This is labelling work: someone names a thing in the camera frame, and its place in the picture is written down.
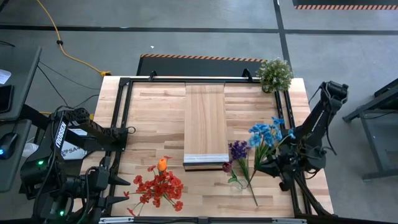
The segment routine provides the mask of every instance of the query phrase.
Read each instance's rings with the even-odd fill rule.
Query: orange and black striped tape
[[[142,54],[141,57],[186,58],[186,59],[204,59],[204,60],[234,60],[234,61],[240,61],[240,62],[266,62],[267,61],[265,59],[257,59],[257,58],[210,57],[210,56],[164,55],[164,54]]]
[[[299,5],[295,9],[319,9],[319,10],[398,10],[396,5]]]

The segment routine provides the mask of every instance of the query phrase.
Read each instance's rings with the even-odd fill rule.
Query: computer mouse
[[[16,133],[7,133],[0,138],[0,159],[9,159],[14,154],[17,137]]]

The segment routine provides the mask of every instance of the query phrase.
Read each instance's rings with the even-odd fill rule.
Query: green plant
[[[256,75],[266,93],[289,90],[293,78],[289,64],[280,58],[263,62]]]

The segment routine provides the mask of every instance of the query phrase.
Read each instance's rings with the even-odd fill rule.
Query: wooden tabletop
[[[94,121],[110,127],[120,77],[105,77],[95,112]],[[224,87],[228,142],[247,140],[248,129],[256,123],[271,123],[277,116],[274,94],[265,94],[259,84],[229,84]],[[294,78],[289,90],[296,126],[303,123],[310,113],[307,94],[302,78]],[[117,127],[120,127],[126,90],[124,90]],[[285,120],[287,112],[282,98]],[[141,216],[170,217],[293,217],[290,192],[279,188],[279,178],[257,173],[252,187],[259,206],[257,207],[248,189],[235,190],[227,183],[229,176],[223,171],[185,172],[183,163],[185,84],[184,83],[135,83],[127,119],[127,126],[137,132],[129,135],[126,151],[122,153],[119,176],[132,183],[136,175],[152,180],[153,173],[147,168],[156,165],[163,156],[171,156],[169,170],[184,184],[181,201],[183,209],[175,212],[168,202],[162,201],[160,208],[150,202],[142,209]],[[252,167],[254,153],[249,159]],[[81,172],[97,166],[104,152],[88,156]],[[331,206],[325,173],[321,170],[307,180],[308,188],[329,212]],[[115,195],[123,191],[135,192],[136,185],[117,186]],[[300,208],[304,211],[301,191],[298,190]],[[113,206],[112,216],[129,215],[139,201],[133,195],[128,201]]]

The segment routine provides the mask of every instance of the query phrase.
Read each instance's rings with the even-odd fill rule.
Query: gray floor
[[[277,28],[271,0],[83,0],[42,1],[55,22],[64,26]],[[398,11],[308,11],[281,0],[286,29],[397,30]],[[35,1],[13,0],[0,13],[0,24],[49,25]],[[278,34],[178,32],[61,32],[68,53],[115,75],[134,75],[140,54],[214,55],[225,57],[282,57]],[[371,99],[380,87],[397,78],[398,36],[287,35],[296,77],[303,77],[311,96],[322,81],[349,85],[349,100],[330,125],[338,155],[328,154],[326,176],[335,213],[342,217],[396,222],[398,177],[363,182],[376,171],[362,125],[346,124],[343,115]],[[88,86],[99,88],[102,78],[64,57],[52,31],[1,30],[0,40],[17,46],[40,45],[41,61]],[[69,104],[96,94],[75,86],[43,68]],[[311,102],[315,106],[318,98]],[[59,97],[37,72],[27,103],[53,111]],[[95,111],[96,100],[84,105]],[[29,217],[31,204],[23,195],[0,195],[0,217]]]

